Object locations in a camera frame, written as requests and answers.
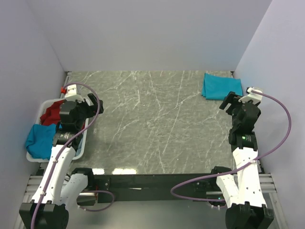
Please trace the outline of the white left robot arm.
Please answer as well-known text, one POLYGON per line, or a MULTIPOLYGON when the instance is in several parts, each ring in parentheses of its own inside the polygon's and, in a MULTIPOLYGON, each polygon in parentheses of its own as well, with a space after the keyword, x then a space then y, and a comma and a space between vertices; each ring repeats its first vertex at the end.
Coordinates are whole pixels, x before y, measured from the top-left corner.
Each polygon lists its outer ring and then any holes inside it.
POLYGON ((69 210, 77 207, 77 197, 95 187, 93 171, 78 168, 64 183, 68 168, 86 130, 103 113, 103 102, 94 93, 86 97, 65 95, 60 105, 60 121, 55 127, 51 156, 38 188, 29 203, 22 203, 19 214, 27 229, 64 229, 69 210))

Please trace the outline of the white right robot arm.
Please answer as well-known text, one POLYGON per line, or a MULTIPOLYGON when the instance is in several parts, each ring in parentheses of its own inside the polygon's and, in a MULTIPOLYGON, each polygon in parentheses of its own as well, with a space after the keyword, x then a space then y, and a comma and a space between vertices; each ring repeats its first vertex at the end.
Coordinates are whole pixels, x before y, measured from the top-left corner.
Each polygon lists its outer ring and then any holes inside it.
POLYGON ((216 170, 209 178, 214 190, 221 190, 227 210, 225 224, 228 229, 267 229, 274 220, 274 211, 267 207, 259 179, 258 145, 254 125, 261 111, 261 99, 253 94, 241 97, 230 92, 220 105, 232 117, 229 144, 238 169, 237 176, 216 170))

